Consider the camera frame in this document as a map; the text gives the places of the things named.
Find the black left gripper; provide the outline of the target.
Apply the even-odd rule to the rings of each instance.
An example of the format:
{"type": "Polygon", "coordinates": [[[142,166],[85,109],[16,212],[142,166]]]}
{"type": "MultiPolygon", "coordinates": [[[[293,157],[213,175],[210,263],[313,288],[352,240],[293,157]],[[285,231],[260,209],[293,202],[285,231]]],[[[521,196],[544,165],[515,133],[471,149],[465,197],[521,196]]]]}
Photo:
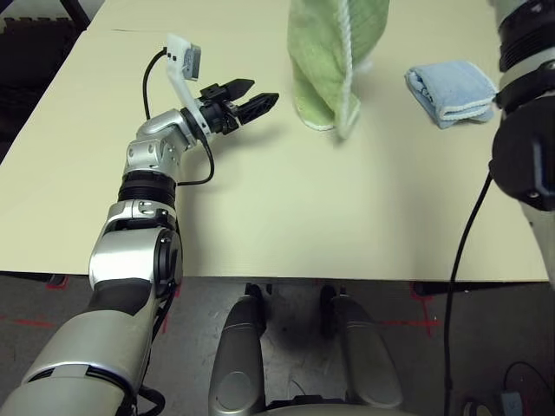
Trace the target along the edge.
{"type": "Polygon", "coordinates": [[[200,90],[200,112],[212,133],[227,135],[238,129],[238,121],[245,125],[268,113],[277,103],[278,93],[262,93],[237,106],[234,101],[243,97],[255,84],[251,79],[235,79],[224,85],[212,84],[200,90]]]}

